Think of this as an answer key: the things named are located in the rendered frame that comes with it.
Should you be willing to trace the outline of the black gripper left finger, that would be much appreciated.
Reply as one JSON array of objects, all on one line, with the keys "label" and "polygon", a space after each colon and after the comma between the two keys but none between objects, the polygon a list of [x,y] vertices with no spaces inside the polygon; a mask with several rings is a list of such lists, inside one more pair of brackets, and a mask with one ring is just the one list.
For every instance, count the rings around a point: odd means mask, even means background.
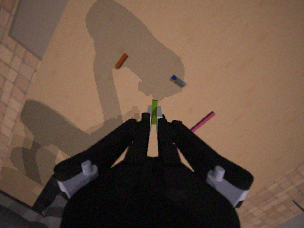
[{"label": "black gripper left finger", "polygon": [[115,190],[123,199],[134,196],[139,188],[143,158],[147,156],[151,123],[152,105],[148,105],[141,121],[127,120],[87,150],[58,163],[53,171],[63,197],[70,199],[77,190],[110,169],[127,148],[115,174]]}]

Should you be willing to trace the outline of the orange rod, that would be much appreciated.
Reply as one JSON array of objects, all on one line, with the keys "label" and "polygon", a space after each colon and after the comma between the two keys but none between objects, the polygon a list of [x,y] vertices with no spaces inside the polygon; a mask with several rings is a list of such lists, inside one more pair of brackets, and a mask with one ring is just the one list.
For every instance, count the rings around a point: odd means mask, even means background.
[{"label": "orange rod", "polygon": [[120,68],[122,66],[122,64],[124,63],[124,61],[127,59],[127,57],[128,57],[128,55],[124,53],[115,66]]}]

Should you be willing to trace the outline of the grey rod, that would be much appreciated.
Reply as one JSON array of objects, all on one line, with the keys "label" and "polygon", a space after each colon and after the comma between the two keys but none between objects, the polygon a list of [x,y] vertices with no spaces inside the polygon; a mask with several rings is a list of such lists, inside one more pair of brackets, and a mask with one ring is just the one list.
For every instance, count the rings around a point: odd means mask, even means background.
[{"label": "grey rod", "polygon": [[185,83],[184,81],[182,81],[181,79],[179,79],[178,77],[175,80],[176,82],[178,82],[179,84],[181,84],[182,86],[186,86],[187,83]]}]

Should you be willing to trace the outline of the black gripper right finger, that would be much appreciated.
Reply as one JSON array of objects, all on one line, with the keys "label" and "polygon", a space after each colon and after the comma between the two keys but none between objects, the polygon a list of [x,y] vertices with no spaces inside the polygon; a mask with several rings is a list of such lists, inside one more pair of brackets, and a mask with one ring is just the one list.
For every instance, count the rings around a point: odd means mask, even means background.
[{"label": "black gripper right finger", "polygon": [[179,149],[198,176],[224,195],[234,208],[241,207],[254,181],[249,171],[219,155],[180,121],[167,122],[161,106],[157,106],[156,133],[168,198],[179,202],[188,193],[189,178]]}]

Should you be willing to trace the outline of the pink rod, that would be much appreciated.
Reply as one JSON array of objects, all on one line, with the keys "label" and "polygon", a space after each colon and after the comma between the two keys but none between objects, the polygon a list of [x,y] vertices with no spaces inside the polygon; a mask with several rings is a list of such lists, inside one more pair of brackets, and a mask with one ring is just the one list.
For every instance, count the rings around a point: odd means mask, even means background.
[{"label": "pink rod", "polygon": [[210,120],[214,115],[216,115],[216,114],[213,111],[210,112],[206,117],[204,117],[200,122],[198,122],[190,130],[194,133],[198,128],[200,128],[203,124],[205,124],[208,120]]}]

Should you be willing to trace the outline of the lime green rod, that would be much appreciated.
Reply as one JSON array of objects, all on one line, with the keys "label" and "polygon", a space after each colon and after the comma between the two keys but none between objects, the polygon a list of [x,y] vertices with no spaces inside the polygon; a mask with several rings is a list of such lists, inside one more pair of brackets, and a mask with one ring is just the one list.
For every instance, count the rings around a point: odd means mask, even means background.
[{"label": "lime green rod", "polygon": [[152,100],[152,123],[151,125],[156,125],[157,117],[157,100]]}]

